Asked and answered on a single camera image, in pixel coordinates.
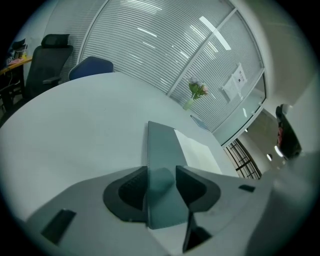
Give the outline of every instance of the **glass wall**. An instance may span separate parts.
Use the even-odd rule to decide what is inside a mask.
[[[213,132],[217,141],[223,145],[231,139],[253,117],[265,99],[265,81],[262,75],[248,97],[228,119]]]
[[[109,60],[115,72],[147,82],[182,106],[191,97],[187,79],[196,76],[209,94],[191,110],[213,132],[264,69],[251,31],[233,10],[227,0],[109,0],[80,61],[89,56]],[[222,87],[240,65],[247,83],[229,100]]]
[[[109,0],[88,36],[82,60],[111,61],[116,72],[167,93],[199,46],[232,11],[219,0]]]
[[[191,97],[187,79],[196,76],[209,88],[209,94],[197,99],[191,109],[214,131],[240,104],[241,98],[256,84],[263,70],[260,54],[253,36],[238,13],[235,13],[220,30],[222,38],[215,36],[188,69],[174,89],[171,97],[184,105]],[[222,87],[237,70],[239,64],[247,83],[233,100],[229,100]]]

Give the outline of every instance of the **black object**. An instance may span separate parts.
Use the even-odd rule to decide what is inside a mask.
[[[66,48],[70,34],[47,34],[41,42],[43,48]]]
[[[76,213],[72,210],[60,210],[41,234],[55,245],[58,244],[75,215]]]
[[[298,138],[288,122],[284,113],[284,104],[276,107],[275,115],[278,121],[278,139],[277,146],[285,159],[293,159],[299,156],[302,148]]]
[[[219,200],[221,190],[217,184],[182,166],[175,169],[176,188],[190,212],[206,212]]]
[[[9,104],[9,100],[4,100],[8,104],[4,106],[6,112],[0,121],[0,127],[25,103],[58,85],[60,72],[73,51],[73,46],[68,45],[68,36],[48,34],[43,38],[41,46],[34,50],[25,89],[22,91],[23,99],[13,106]],[[1,97],[11,99],[10,90],[10,86],[0,89]]]
[[[256,188],[254,186],[241,185],[241,186],[239,186],[239,189],[252,193],[253,191],[255,191]]]
[[[199,246],[211,237],[212,236],[203,227],[197,226],[194,215],[190,212],[182,252],[185,253],[186,251]]]
[[[103,192],[105,206],[125,222],[146,222],[148,168],[138,170],[109,184]]]

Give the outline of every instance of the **chair backrest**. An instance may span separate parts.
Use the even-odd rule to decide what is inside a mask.
[[[114,65],[111,61],[90,56],[71,69],[69,79],[74,80],[97,74],[112,73],[113,71]]]
[[[60,75],[74,49],[68,45],[68,37],[69,34],[48,34],[43,38],[41,46],[34,50],[25,83],[27,98],[34,98],[48,90],[48,86],[43,85],[43,81]]]

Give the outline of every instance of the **horizontal blinds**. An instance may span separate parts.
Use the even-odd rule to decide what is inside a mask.
[[[69,80],[69,71],[77,64],[87,30],[106,0],[59,0],[48,21],[44,35],[70,34],[68,44],[73,52],[60,73],[61,82]]]
[[[255,41],[244,21],[236,12],[219,31],[230,50],[226,50],[216,36],[194,61],[171,97],[184,105],[191,97],[187,79],[196,76],[208,85],[209,94],[197,99],[191,109],[214,131],[240,104],[240,96],[229,101],[222,91],[232,73],[241,63],[247,78],[241,90],[245,97],[255,85],[263,69]]]
[[[93,24],[81,60],[109,60],[116,72],[167,93],[190,58],[232,11],[224,0],[109,0]]]

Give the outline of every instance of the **white wall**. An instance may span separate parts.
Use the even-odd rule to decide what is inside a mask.
[[[277,167],[281,168],[283,166],[284,158],[278,156],[275,151],[275,145],[277,144],[278,138],[277,120],[271,114],[263,111],[247,130],[247,135],[262,152],[263,158],[268,160],[267,154],[273,156],[271,162],[268,160],[272,169],[276,170]]]
[[[287,119],[304,152],[320,150],[319,109],[320,74],[317,73],[287,114]]]
[[[271,0],[231,0],[248,23],[265,65],[267,100],[264,108],[293,105],[311,82],[315,54],[295,21]]]
[[[48,0],[44,2],[39,9],[28,19],[16,35],[14,41],[22,39],[28,44],[27,55],[31,56],[36,47],[41,45],[49,18],[56,7],[58,0]],[[27,80],[31,63],[23,66],[24,81]]]
[[[243,144],[245,149],[249,152],[262,174],[266,171],[271,170],[272,166],[270,161],[246,132],[241,134],[238,139]]]

